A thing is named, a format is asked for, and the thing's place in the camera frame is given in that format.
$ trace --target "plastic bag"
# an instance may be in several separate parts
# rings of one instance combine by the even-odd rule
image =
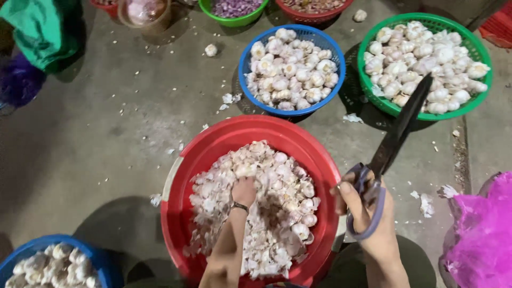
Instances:
[[[455,223],[442,260],[455,282],[461,288],[510,287],[512,172],[493,176],[479,195],[455,196],[450,205]]]
[[[135,25],[146,25],[158,19],[166,6],[164,0],[129,0],[128,17]]]

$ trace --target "red plastic basin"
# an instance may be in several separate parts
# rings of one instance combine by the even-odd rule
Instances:
[[[188,199],[192,193],[190,179],[209,170],[220,156],[259,140],[267,140],[272,148],[293,156],[313,178],[316,194],[322,200],[316,214],[318,223],[312,229],[315,242],[308,246],[309,257],[300,264],[293,263],[289,280],[310,286],[313,277],[330,266],[329,255],[332,255],[338,216],[329,189],[341,179],[331,155],[311,134],[295,124],[263,115],[238,116],[217,123],[196,136],[181,152],[167,179],[168,189],[164,191],[161,205],[163,236],[174,264],[189,285],[199,283],[206,267],[203,255],[183,256],[183,247],[190,241],[189,227],[193,217]],[[244,276],[239,287],[263,287],[283,280],[281,277],[252,281]]]

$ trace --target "human hand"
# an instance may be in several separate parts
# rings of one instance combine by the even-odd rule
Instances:
[[[367,187],[375,179],[373,172],[367,176]],[[336,197],[336,213],[346,215],[347,208],[354,217],[354,230],[357,233],[363,232],[369,225],[375,212],[376,205],[365,207],[361,197],[354,188],[355,174],[349,173],[342,177],[341,183],[331,189],[331,195]],[[384,180],[381,179],[381,187],[386,188]],[[395,222],[393,215],[393,198],[386,189],[384,210],[375,232],[360,242],[361,247],[380,265],[386,265],[393,261],[400,261],[398,242],[396,240]]]
[[[251,207],[256,199],[256,188],[254,187],[254,177],[242,177],[238,179],[231,190],[233,201],[242,205]]]

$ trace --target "pile of garlic peel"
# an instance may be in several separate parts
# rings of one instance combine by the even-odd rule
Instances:
[[[21,260],[5,288],[100,288],[91,261],[66,243],[48,246],[44,252]]]
[[[280,28],[265,45],[258,41],[250,49],[247,88],[269,107],[286,111],[309,108],[325,99],[338,83],[338,67],[330,60],[332,51],[296,37],[295,31]]]
[[[229,214],[233,184],[243,176],[255,177],[257,193],[245,225],[240,275],[288,278],[292,260],[301,262],[308,256],[306,245],[314,241],[309,229],[317,222],[314,212],[320,198],[293,157],[274,151],[265,140],[221,156],[208,172],[191,180],[196,229],[183,254],[210,255]]]
[[[461,43],[459,33],[434,34],[418,21],[380,29],[364,54],[373,93],[403,107],[431,72],[434,81],[421,111],[444,114],[459,109],[472,95],[487,91],[478,80],[490,70],[473,61]]]

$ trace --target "blue plastic basket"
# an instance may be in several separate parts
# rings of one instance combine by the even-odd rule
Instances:
[[[336,63],[338,67],[338,76],[339,81],[336,86],[332,89],[331,94],[327,96],[322,101],[316,103],[315,105],[312,105],[309,108],[301,109],[301,110],[294,110],[294,111],[283,111],[276,108],[268,107],[267,105],[259,102],[252,94],[249,92],[249,89],[247,88],[247,85],[245,84],[245,76],[244,74],[250,73],[250,62],[251,62],[251,47],[252,45],[257,42],[261,41],[264,45],[267,44],[268,38],[270,36],[274,36],[275,32],[280,28],[286,28],[294,30],[297,33],[297,39],[300,40],[309,40],[313,41],[316,46],[322,48],[322,49],[329,49],[332,52],[332,61]],[[278,27],[274,27],[272,29],[269,29],[262,34],[258,35],[247,47],[245,48],[244,52],[242,53],[242,57],[240,57],[240,63],[238,65],[238,79],[240,81],[240,86],[242,86],[242,90],[244,91],[245,96],[251,100],[252,103],[254,103],[256,106],[260,107],[261,109],[274,114],[278,116],[283,117],[290,117],[290,116],[300,116],[304,114],[309,114],[320,107],[327,104],[334,96],[338,93],[339,89],[342,86],[343,80],[345,79],[345,57],[343,55],[342,50],[339,48],[338,44],[326,33],[309,26],[304,25],[298,25],[298,24],[291,24],[291,25],[282,25]]]
[[[7,257],[0,264],[0,287],[4,287],[5,282],[12,276],[14,266],[23,259],[34,255],[37,251],[44,251],[51,244],[67,243],[82,251],[90,260],[98,272],[98,278],[101,281],[102,288],[121,288],[123,287],[123,277],[120,269],[114,266],[109,259],[106,251],[94,248],[69,235],[55,234],[36,238],[21,245],[18,249]]]

